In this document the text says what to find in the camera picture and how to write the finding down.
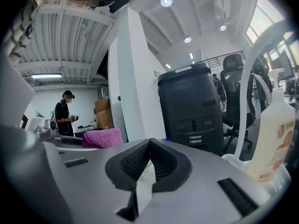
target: white cable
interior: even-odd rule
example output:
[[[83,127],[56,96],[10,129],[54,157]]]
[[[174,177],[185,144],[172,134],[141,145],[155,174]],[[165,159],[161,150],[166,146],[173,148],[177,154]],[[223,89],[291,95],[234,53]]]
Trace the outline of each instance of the white cable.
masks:
[[[256,79],[256,81],[262,86],[263,91],[266,94],[266,98],[267,98],[267,103],[271,104],[272,102],[272,95],[271,92],[269,90],[269,87],[267,86],[266,82],[257,74],[252,74],[253,77]]]
[[[276,37],[283,37],[283,35],[289,31],[295,29],[289,21],[279,21],[272,26],[268,27],[256,40],[250,49],[250,53],[247,57],[246,63],[243,68],[240,88],[240,129],[237,148],[235,150],[235,158],[239,159],[242,151],[245,132],[246,132],[246,113],[247,113],[247,86],[249,76],[254,61],[258,57],[261,50],[270,43]]]

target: black office chair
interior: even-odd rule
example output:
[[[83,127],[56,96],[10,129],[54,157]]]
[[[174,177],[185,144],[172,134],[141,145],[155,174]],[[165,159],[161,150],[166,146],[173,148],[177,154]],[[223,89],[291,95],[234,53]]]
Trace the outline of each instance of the black office chair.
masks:
[[[224,137],[230,136],[230,139],[225,146],[223,152],[227,152],[228,146],[233,141],[234,137],[239,137],[240,126],[240,86],[243,72],[242,57],[239,54],[232,54],[227,56],[223,61],[223,71],[220,74],[222,84],[224,86],[227,96],[227,110],[223,114],[223,123],[233,127],[228,129]],[[253,76],[250,75],[247,87],[247,122],[246,128],[251,126],[256,118],[256,112],[252,104],[252,89]],[[249,143],[248,149],[252,148],[252,141],[248,138],[248,131],[245,133],[245,141]]]
[[[268,65],[266,58],[262,54],[260,54],[254,61],[253,66],[252,66],[252,71],[254,74],[259,75],[264,80],[264,82],[267,84],[270,92],[272,93],[271,80],[268,76],[269,65]],[[256,83],[256,90],[257,90],[257,94],[258,94],[258,97],[260,100],[261,112],[263,112],[266,109],[265,101],[266,101],[267,97],[266,97],[265,91],[263,90],[262,85],[259,82]]]

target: black plastic container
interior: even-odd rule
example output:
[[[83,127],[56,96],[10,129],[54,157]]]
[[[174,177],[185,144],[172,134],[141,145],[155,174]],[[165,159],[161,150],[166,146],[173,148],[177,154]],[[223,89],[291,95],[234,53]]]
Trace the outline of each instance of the black plastic container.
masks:
[[[222,155],[222,114],[211,69],[204,63],[184,69],[158,78],[166,137]]]

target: black t-shirt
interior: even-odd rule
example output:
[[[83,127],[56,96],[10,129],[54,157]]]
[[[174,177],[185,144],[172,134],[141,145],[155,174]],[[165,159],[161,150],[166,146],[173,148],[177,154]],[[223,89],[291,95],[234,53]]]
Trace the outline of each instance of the black t-shirt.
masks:
[[[214,78],[214,84],[218,92],[224,92],[221,80],[218,77]]]
[[[60,101],[57,103],[55,107],[55,118],[56,122],[58,119],[68,119],[69,117],[69,108],[67,107],[67,104]],[[57,123],[58,126],[58,132],[60,135],[70,135],[73,136],[73,129],[71,126],[71,122],[66,123]]]

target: railing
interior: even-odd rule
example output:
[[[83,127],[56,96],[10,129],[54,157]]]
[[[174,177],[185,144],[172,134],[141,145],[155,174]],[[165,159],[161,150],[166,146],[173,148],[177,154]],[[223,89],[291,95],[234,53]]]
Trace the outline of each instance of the railing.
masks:
[[[213,57],[213,58],[201,61],[201,62],[197,62],[195,64],[206,63],[210,68],[221,66],[221,65],[223,65],[224,58],[227,57],[228,55],[231,55],[231,54],[240,54],[241,57],[242,57],[242,61],[246,60],[246,58],[244,56],[244,53],[241,50],[241,51],[237,51],[237,52],[233,52],[233,53],[228,53],[228,54],[221,55],[221,56],[216,56],[216,57]]]

